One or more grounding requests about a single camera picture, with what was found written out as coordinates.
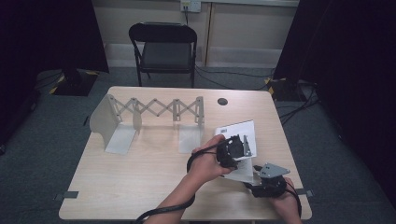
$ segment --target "chair backrest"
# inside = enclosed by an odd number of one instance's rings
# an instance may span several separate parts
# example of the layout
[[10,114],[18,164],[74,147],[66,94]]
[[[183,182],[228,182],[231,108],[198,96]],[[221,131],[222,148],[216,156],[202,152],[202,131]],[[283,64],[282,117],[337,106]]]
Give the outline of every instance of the chair backrest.
[[133,42],[197,42],[197,34],[189,26],[169,22],[139,22],[129,29],[129,37]]

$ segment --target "human hand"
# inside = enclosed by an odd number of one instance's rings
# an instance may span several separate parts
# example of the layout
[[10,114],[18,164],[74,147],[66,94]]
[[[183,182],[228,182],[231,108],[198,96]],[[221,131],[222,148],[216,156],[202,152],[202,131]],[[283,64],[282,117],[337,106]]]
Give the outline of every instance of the human hand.
[[[192,153],[196,153],[207,147],[211,147],[221,141],[225,140],[224,135],[218,134],[207,141],[203,146],[195,148]],[[205,153],[193,160],[188,175],[192,176],[198,183],[204,184],[207,181],[213,180],[220,175],[227,175],[233,169],[221,167],[216,160],[217,148],[211,148]]]
[[[290,178],[285,177],[287,189],[294,191],[294,185]],[[276,212],[286,221],[288,224],[302,223],[298,214],[298,205],[293,195],[288,192],[283,193],[277,198],[269,198],[270,203],[274,206]]]

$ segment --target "human arm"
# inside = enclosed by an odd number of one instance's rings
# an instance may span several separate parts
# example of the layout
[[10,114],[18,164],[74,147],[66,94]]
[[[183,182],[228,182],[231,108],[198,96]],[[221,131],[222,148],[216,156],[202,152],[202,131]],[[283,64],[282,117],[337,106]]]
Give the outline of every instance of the human arm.
[[[294,191],[294,185],[290,178],[285,177],[287,188]],[[269,198],[270,203],[276,212],[282,217],[287,224],[302,224],[298,214],[297,202],[293,195],[288,192],[283,193],[277,198]]]
[[[206,144],[192,151],[195,153],[203,148],[207,148],[225,140],[224,135],[219,134],[210,139]],[[178,205],[187,202],[195,192],[207,181],[213,180],[220,175],[227,175],[232,171],[229,168],[221,167],[216,160],[216,148],[197,157],[191,164],[189,172],[181,179],[176,188],[158,205],[158,208]],[[178,223],[184,214],[185,209],[173,212],[150,216],[145,224],[150,223]]]

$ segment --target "electrical outlet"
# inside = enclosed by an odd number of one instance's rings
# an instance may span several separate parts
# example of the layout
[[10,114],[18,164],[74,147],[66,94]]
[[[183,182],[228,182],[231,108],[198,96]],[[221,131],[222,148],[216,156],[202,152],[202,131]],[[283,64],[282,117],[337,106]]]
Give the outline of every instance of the electrical outlet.
[[180,11],[201,12],[201,1],[180,0]]

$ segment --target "wooden table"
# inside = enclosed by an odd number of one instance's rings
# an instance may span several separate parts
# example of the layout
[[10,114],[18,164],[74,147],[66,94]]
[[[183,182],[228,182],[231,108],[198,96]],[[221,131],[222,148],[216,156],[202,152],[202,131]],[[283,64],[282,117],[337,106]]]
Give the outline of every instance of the wooden table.
[[[199,89],[112,87],[108,91],[127,103],[137,98],[148,103],[154,98],[167,104],[173,99],[193,102],[204,97],[205,131],[202,142],[217,127],[254,120],[258,157],[254,165],[271,162],[290,169],[286,175],[296,188],[303,184],[290,153],[271,95],[266,91],[225,91]],[[219,105],[218,99],[228,100]],[[132,122],[132,115],[124,117]],[[68,191],[78,191],[76,199],[64,199],[59,216],[68,220],[134,220],[155,208],[186,174],[189,154],[178,152],[178,134],[171,113],[155,117],[142,114],[143,127],[134,137],[127,155],[105,152],[102,136],[92,133],[81,156]],[[193,123],[187,115],[181,122]],[[312,211],[305,195],[300,196],[302,219]],[[267,199],[254,198],[240,182],[217,178],[196,194],[195,203],[182,220],[268,220],[279,218]]]

